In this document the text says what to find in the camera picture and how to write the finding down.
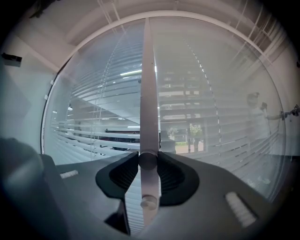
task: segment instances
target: ceiling light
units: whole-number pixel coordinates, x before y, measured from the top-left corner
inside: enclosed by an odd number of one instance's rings
[[[131,72],[126,72],[126,73],[121,73],[120,75],[121,76],[125,76],[125,75],[130,75],[130,74],[134,74],[134,73],[141,73],[142,70],[139,69],[139,70],[136,70],[136,71],[131,71]]]

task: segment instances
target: ribbed black rubber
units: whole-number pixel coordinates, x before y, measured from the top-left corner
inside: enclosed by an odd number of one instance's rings
[[[125,193],[138,172],[138,157],[138,152],[131,153],[97,172],[96,183],[106,196],[125,199]]]
[[[161,182],[160,206],[183,204],[198,189],[197,172],[163,152],[158,152],[157,172]]]

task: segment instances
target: fluorescent light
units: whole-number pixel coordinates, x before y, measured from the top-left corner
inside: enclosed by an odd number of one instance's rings
[[[131,71],[131,72],[126,72],[126,73],[121,73],[121,76],[125,76],[125,75],[130,75],[130,74],[134,74],[134,73],[141,73],[142,70],[136,70],[136,71]]]

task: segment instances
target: curved white frame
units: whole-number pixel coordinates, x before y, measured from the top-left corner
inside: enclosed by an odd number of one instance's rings
[[[191,12],[185,12],[185,11],[174,11],[174,10],[159,10],[159,11],[150,11],[150,12],[138,13],[138,14],[134,14],[134,15],[131,15],[131,16],[127,16],[127,17],[124,17],[124,18],[122,18],[118,21],[115,21],[111,24],[108,24],[108,25],[102,27],[101,29],[95,31],[94,33],[89,35],[86,39],[84,39],[80,44],[78,44],[75,47],[75,49],[70,53],[70,55],[67,57],[67,59],[63,62],[61,68],[69,61],[69,59],[71,59],[71,57],[80,48],[82,48],[89,41],[93,40],[94,38],[96,38],[100,34],[106,32],[106,31],[108,31],[112,28],[118,27],[122,24],[128,23],[128,22],[132,22],[132,21],[140,20],[140,19],[145,19],[145,18],[150,18],[150,17],[162,17],[162,16],[186,17],[186,18],[191,18],[191,19],[197,19],[197,20],[201,20],[201,21],[204,21],[204,22],[207,22],[207,23],[214,24],[214,25],[219,26],[223,29],[226,29],[226,30],[232,32],[233,34],[239,36],[240,38],[242,38],[243,40],[248,42],[250,45],[252,45],[272,65],[272,62],[270,62],[268,57],[263,53],[263,51],[251,39],[249,39],[244,34],[242,34],[241,32],[237,31],[235,28],[227,25],[226,23],[224,23],[222,21],[219,21],[217,19],[205,16],[205,15],[197,14],[197,13],[191,13]],[[51,94],[52,94],[52,91],[53,91],[53,88],[54,88],[55,85],[56,85],[56,81],[54,81],[54,84],[53,84],[53,86],[50,90],[48,99],[46,101],[44,114],[43,114],[42,129],[41,129],[41,150],[42,150],[42,154],[44,154],[44,152],[45,152],[45,150],[44,150],[45,113],[48,109],[48,100],[51,97]]]

